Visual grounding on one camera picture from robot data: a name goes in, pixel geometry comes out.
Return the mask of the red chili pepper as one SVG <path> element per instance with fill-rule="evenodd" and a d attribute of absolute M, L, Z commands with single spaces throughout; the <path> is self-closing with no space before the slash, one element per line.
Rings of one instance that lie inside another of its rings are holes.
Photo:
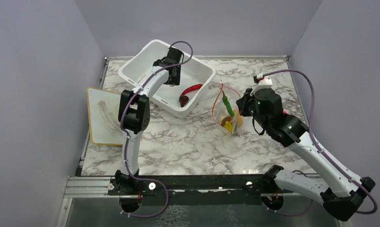
<path fill-rule="evenodd" d="M 201 89 L 203 86 L 203 84 L 195 84 L 187 89 L 185 89 L 182 93 L 181 93 L 181 96 L 186 96 L 187 93 L 189 92 L 193 92 L 193 91 L 197 91 L 199 89 Z"/>

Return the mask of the clear zip top bag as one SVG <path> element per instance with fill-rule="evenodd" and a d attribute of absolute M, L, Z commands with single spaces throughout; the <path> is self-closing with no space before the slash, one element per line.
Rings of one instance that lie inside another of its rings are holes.
<path fill-rule="evenodd" d="M 234 124 L 235 124 L 235 117 L 233 118 L 233 121 L 232 121 L 232 125 L 233 125 L 233 130 L 232 132 L 229 132 L 228 130 L 226 130 L 223 126 L 220 125 L 221 123 L 221 120 L 224 118 L 224 117 L 227 117 L 229 116 L 223 102 L 222 102 L 222 90 L 225 92 L 226 96 L 228 97 L 228 101 L 230 102 L 231 104 L 231 107 L 232 109 L 237 109 L 238 110 L 238 107 L 236 105 L 236 101 L 238 99 L 240 99 L 240 93 L 235 90 L 234 88 L 232 88 L 231 86 L 229 86 L 228 84 L 225 84 L 223 81 L 220 81 L 220 87 L 219 87 L 219 92 L 218 92 L 218 95 L 214 101 L 214 104 L 212 106 L 212 118 L 213 120 L 215 121 L 215 123 L 226 133 L 230 134 L 230 135 L 235 135 L 237 133 L 237 131 L 240 129 L 239 128 L 235 128 Z"/>

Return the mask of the green chili pepper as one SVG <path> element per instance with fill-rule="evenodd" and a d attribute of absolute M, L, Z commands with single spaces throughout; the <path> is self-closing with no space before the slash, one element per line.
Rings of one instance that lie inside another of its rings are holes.
<path fill-rule="evenodd" d="M 228 101 L 228 97 L 226 96 L 225 92 L 222 90 L 222 102 L 228 112 L 228 114 L 231 116 L 231 117 L 234 117 L 235 114 L 233 112 L 233 109 L 231 107 L 231 104 L 230 102 Z"/>

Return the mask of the dark red plum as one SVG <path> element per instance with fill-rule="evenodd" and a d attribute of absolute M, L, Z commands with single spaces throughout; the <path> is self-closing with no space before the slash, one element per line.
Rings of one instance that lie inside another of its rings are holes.
<path fill-rule="evenodd" d="M 179 97 L 179 103 L 181 107 L 184 107 L 189 102 L 189 97 L 186 95 Z"/>

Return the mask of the brown kiwi fruit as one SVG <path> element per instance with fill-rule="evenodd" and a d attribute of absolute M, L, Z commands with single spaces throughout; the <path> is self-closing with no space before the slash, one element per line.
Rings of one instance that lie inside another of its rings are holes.
<path fill-rule="evenodd" d="M 220 125 L 221 125 L 221 126 L 225 126 L 227 122 L 232 123 L 232 121 L 233 121 L 233 117 L 232 117 L 232 116 L 227 116 L 227 117 L 224 117 L 224 118 L 221 120 Z"/>

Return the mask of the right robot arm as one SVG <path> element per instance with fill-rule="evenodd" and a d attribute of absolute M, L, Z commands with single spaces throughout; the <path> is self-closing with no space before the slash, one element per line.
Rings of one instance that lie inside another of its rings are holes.
<path fill-rule="evenodd" d="M 353 173 L 326 151 L 302 120 L 284 112 L 280 95 L 271 88 L 255 93 L 248 88 L 236 104 L 241 116 L 252 117 L 270 138 L 300 156 L 321 177 L 313 180 L 273 165 L 262 177 L 267 192 L 293 191 L 321 204 L 340 221 L 359 213 L 375 182 Z"/>

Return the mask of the yellow banana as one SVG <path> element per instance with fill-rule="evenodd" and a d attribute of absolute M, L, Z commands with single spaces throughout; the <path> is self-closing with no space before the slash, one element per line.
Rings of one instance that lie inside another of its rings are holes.
<path fill-rule="evenodd" d="M 225 128 L 226 130 L 228 130 L 229 132 L 232 132 L 232 130 L 233 130 L 232 122 L 230 122 L 230 121 L 226 121 L 226 122 L 224 123 L 224 128 Z"/>

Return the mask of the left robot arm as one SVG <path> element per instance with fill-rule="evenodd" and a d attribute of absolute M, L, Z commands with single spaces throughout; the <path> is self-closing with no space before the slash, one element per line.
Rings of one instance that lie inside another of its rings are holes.
<path fill-rule="evenodd" d="M 139 145 L 150 122 L 150 98 L 162 85 L 180 84 L 183 63 L 184 53 L 170 47 L 165 57 L 153 63 L 145 81 L 121 93 L 118 119 L 124 142 L 121 167 L 115 173 L 115 187 L 126 194 L 133 194 L 138 189 Z"/>

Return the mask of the orange citrus fruit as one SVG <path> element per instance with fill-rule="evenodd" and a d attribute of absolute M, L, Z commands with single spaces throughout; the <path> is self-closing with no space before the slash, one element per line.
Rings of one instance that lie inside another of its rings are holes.
<path fill-rule="evenodd" d="M 243 116 L 241 116 L 239 113 L 238 113 L 238 110 L 237 109 L 234 109 L 233 110 L 234 112 L 234 116 L 235 116 L 235 128 L 239 128 L 243 125 Z"/>

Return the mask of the white plastic bin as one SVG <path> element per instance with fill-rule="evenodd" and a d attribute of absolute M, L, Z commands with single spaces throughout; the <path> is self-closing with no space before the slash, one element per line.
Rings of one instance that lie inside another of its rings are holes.
<path fill-rule="evenodd" d="M 167 55 L 169 44 L 161 40 L 152 40 L 132 59 L 126 62 L 118 70 L 118 75 L 134 88 L 146 80 L 152 71 L 152 64 Z M 199 101 L 207 95 L 209 83 L 215 76 L 216 70 L 202 60 L 192 57 L 191 60 L 181 67 L 181 81 L 178 86 L 171 87 L 162 85 L 150 101 L 173 114 L 177 118 L 183 119 L 195 108 Z M 181 107 L 179 97 L 181 93 L 195 85 L 203 86 L 188 94 L 189 101 Z"/>

